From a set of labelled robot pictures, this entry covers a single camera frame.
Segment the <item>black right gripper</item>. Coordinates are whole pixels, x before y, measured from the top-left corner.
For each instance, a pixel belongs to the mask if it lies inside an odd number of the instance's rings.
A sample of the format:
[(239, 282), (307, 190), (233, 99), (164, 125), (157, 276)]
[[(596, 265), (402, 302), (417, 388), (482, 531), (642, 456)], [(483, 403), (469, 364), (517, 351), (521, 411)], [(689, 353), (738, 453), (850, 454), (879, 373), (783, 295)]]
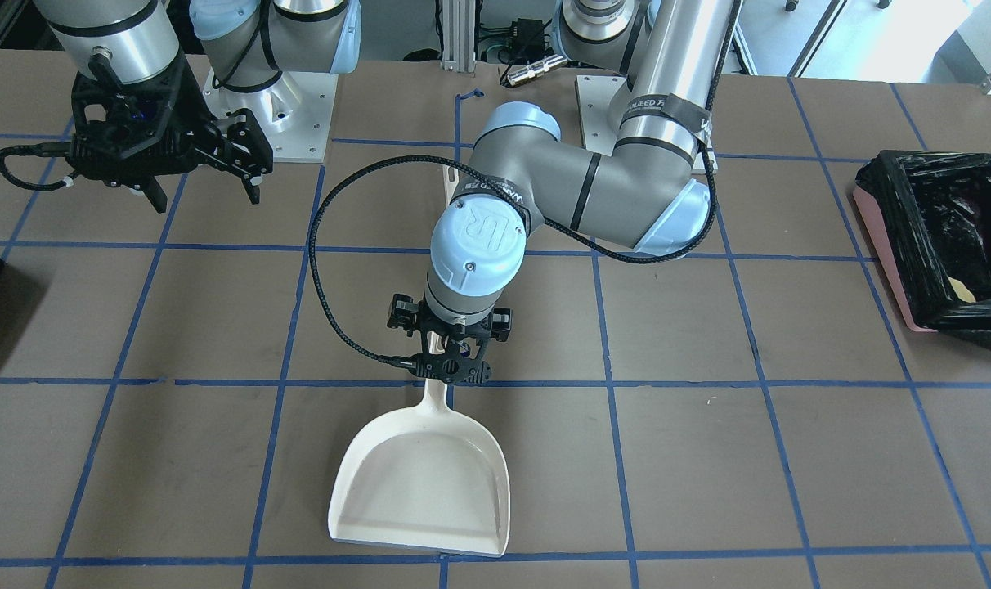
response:
[(72, 89), (74, 135), (67, 163), (85, 178), (140, 184), (156, 213), (169, 198), (156, 176), (211, 165), (241, 179), (259, 205), (274, 150), (248, 108), (219, 119), (210, 112), (185, 57), (139, 83), (119, 81), (109, 57), (91, 57)]

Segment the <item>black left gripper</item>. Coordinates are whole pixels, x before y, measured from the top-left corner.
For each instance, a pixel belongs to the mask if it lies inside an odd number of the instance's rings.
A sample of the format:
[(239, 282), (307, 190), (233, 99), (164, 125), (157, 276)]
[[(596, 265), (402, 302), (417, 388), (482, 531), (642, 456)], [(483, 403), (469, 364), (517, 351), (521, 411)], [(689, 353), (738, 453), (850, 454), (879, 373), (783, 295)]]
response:
[(485, 362), (492, 339), (506, 342), (512, 328), (512, 310), (496, 307), (472, 325), (441, 320), (421, 299), (395, 294), (388, 309), (388, 328), (401, 328), (408, 335), (421, 334), (422, 351), (413, 357), (389, 357), (386, 363), (400, 366), (414, 376), (433, 378), (444, 384), (483, 384), (491, 378)]

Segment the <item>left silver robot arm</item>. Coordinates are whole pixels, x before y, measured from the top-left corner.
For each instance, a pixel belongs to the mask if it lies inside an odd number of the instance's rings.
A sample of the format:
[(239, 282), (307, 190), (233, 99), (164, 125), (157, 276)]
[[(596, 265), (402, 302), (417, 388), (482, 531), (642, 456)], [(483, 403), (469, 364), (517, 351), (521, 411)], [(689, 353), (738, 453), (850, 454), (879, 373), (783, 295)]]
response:
[(414, 376), (482, 383), (488, 344), (506, 340), (510, 313), (496, 306), (541, 225), (626, 263), (678, 259), (700, 245), (717, 210), (711, 170), (712, 106), (738, 1), (570, 1), (560, 45), (572, 60), (626, 76), (612, 104), (614, 142), (604, 155), (563, 144), (552, 115), (524, 101), (496, 107), (462, 165), (461, 182), (429, 243), (419, 301), (395, 295), (388, 327), (419, 333), (413, 357), (377, 357)]

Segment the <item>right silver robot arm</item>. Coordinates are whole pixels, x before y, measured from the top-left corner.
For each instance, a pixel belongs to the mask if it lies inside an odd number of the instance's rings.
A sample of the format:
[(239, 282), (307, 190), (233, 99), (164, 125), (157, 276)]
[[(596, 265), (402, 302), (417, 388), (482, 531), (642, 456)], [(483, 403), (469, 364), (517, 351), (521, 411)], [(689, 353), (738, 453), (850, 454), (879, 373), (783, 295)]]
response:
[(159, 1), (39, 1), (72, 57), (74, 135), (65, 160), (84, 178), (166, 212), (159, 176), (201, 165), (238, 178), (252, 204), (276, 158), (322, 160), (321, 79), (353, 72), (357, 1), (192, 1), (210, 61), (200, 85)]

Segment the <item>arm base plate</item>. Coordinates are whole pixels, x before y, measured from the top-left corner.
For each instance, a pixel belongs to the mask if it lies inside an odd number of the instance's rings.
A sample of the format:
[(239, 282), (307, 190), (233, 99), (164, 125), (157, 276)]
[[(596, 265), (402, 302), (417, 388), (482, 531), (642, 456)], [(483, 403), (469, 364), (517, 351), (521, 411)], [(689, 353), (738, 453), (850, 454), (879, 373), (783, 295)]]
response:
[(702, 172), (702, 149), (711, 150), (712, 113), (667, 91), (627, 88), (626, 78), (578, 75), (576, 94), (586, 149), (612, 155), (629, 144), (679, 151)]
[(204, 100), (218, 117), (251, 110), (276, 163), (323, 163), (338, 81), (339, 76), (330, 72), (279, 72), (270, 87), (240, 92), (215, 88), (210, 70)]

